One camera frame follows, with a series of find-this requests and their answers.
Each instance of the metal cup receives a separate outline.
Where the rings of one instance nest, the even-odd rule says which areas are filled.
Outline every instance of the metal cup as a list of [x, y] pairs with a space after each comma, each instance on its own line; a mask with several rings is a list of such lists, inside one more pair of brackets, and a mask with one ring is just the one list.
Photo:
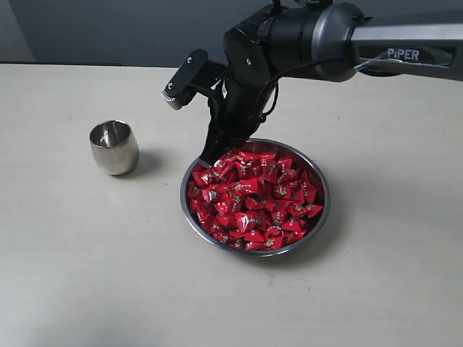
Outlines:
[[127, 174], [138, 164], [137, 140], [123, 121], [105, 121], [90, 132], [93, 157], [101, 170], [112, 176]]

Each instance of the robotic arm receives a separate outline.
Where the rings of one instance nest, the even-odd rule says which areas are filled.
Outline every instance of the robotic arm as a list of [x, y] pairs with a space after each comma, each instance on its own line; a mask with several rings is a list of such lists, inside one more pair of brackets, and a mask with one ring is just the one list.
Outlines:
[[[301, 7], [273, 0], [229, 30], [228, 65], [193, 51], [162, 92], [176, 110], [196, 93], [208, 98], [204, 166], [257, 131], [276, 105], [281, 77], [343, 82], [362, 72], [463, 81], [463, 10], [376, 19], [353, 4], [295, 1]], [[273, 105], [264, 112], [273, 91]]]

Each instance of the gray wall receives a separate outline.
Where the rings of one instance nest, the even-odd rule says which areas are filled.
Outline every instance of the gray wall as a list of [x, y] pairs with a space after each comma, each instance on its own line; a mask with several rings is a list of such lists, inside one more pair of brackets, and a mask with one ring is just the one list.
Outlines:
[[0, 0], [0, 61], [32, 60], [32, 53], [8, 0]]
[[[175, 67], [194, 48], [223, 61], [224, 32], [271, 0], [10, 2], [38, 61]], [[376, 17], [463, 7], [463, 0], [351, 2]]]

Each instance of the candy pile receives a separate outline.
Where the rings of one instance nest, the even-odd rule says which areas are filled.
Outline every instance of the candy pile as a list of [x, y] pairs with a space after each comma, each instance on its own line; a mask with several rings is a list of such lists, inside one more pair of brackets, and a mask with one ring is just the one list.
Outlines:
[[214, 167], [197, 167], [188, 186], [190, 211], [202, 229], [231, 247], [278, 249], [310, 231], [317, 189], [291, 158], [229, 151]]

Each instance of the tabletop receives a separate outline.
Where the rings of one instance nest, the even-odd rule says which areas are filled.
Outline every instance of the tabletop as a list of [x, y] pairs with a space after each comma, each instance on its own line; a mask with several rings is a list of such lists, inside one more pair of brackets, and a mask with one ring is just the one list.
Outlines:
[[[209, 115], [169, 108], [173, 73], [0, 65], [0, 346], [460, 346], [463, 83], [282, 80], [255, 136], [316, 160], [331, 214], [253, 259], [184, 219]], [[122, 178], [88, 142], [109, 119], [140, 146]]]

